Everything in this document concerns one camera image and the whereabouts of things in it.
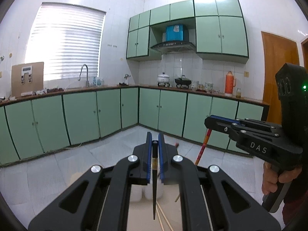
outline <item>mint green cabinet door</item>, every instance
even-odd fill
[[[211,115],[235,119],[237,107],[237,101],[214,97]],[[212,131],[210,139],[208,140],[208,145],[226,149],[228,142],[229,136],[227,134]]]
[[[210,114],[212,97],[188,94],[183,137],[203,143],[206,127],[204,119]]]
[[[244,20],[240,17],[219,17],[221,50],[224,54],[248,56]]]
[[[218,15],[215,0],[194,0],[194,3],[197,17]]]
[[[193,7],[193,0],[170,4],[170,21],[194,16],[195,11]]]
[[[139,25],[139,14],[131,17],[129,22],[129,32],[138,29]]]
[[[0,108],[0,140],[0,164],[19,160],[9,133],[9,128],[7,127],[4,107]]]
[[[33,119],[31,101],[5,106],[7,122],[21,159],[43,153]]]
[[[45,152],[69,146],[62,97],[60,95],[32,100],[33,114]]]
[[[150,25],[170,21],[170,4],[151,9]]]
[[[104,137],[121,129],[120,90],[96,92],[100,136]]]
[[[238,0],[216,0],[219,16],[242,17]]]
[[[63,95],[67,130],[72,145],[96,140],[98,128],[96,93]]]
[[[148,55],[149,51],[149,29],[147,26],[138,30],[137,54],[136,56]]]
[[[150,10],[145,11],[139,16],[139,26],[138,28],[143,28],[150,25]]]
[[[135,57],[137,51],[138,30],[128,33],[126,58]]]
[[[138,122],[138,88],[121,89],[122,128]]]
[[[218,17],[196,17],[197,52],[221,53]]]
[[[158,128],[158,111],[159,111],[158,89],[140,88],[139,99],[139,123],[151,128]]]
[[[158,129],[182,136],[186,93],[161,90]]]
[[[236,117],[238,119],[249,118],[249,119],[254,119],[254,120],[260,121],[261,117],[262,117],[262,113],[263,113],[263,107],[262,106],[253,105],[253,104],[249,104],[249,103],[245,103],[245,102],[239,102],[238,114],[237,114]],[[245,152],[245,151],[239,149],[238,147],[236,147],[236,142],[233,141],[233,140],[230,140],[228,150],[248,154],[247,152]]]

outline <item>wooden countertop edge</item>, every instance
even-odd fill
[[[56,96],[56,95],[65,95],[65,94],[73,94],[73,93],[80,93],[80,92],[92,92],[92,91],[101,91],[101,90],[111,90],[111,89],[120,89],[120,88],[148,88],[148,89],[160,89],[160,90],[170,90],[170,91],[177,91],[177,92],[184,92],[184,93],[190,93],[190,94],[196,94],[196,95],[205,95],[205,96],[212,96],[212,97],[219,97],[239,102],[247,102],[250,104],[260,105],[260,106],[268,106],[269,104],[266,102],[262,102],[261,100],[251,99],[251,98],[236,98],[233,96],[225,96],[223,93],[219,94],[213,94],[208,93],[205,91],[194,91],[194,90],[188,90],[188,89],[180,89],[180,88],[168,88],[168,87],[158,87],[158,86],[152,86],[152,85],[129,85],[129,86],[99,86],[99,87],[88,87],[88,88],[76,88],[76,89],[68,89],[64,91],[57,91],[57,92],[50,92],[43,95],[30,95],[30,96],[24,96],[24,97],[18,97],[14,101],[4,101],[0,102],[1,106],[7,106],[10,104],[18,103],[18,102],[24,102],[28,100],[34,100],[44,97],[50,97],[50,96]]]

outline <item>window blinds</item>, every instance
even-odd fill
[[[79,77],[83,64],[98,76],[105,12],[42,3],[31,28],[25,63],[44,62],[44,81]]]

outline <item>glass bottle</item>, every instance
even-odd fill
[[[240,89],[240,88],[238,88],[238,89],[236,90],[235,97],[236,97],[236,98],[241,98],[241,89]]]

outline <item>human hand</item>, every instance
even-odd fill
[[[268,162],[264,162],[263,165],[263,182],[262,182],[262,192],[265,195],[269,193],[274,193],[277,191],[277,182],[288,183],[296,179],[302,170],[302,167],[297,167],[292,171],[284,171],[279,177],[278,174],[271,169],[272,165]]]

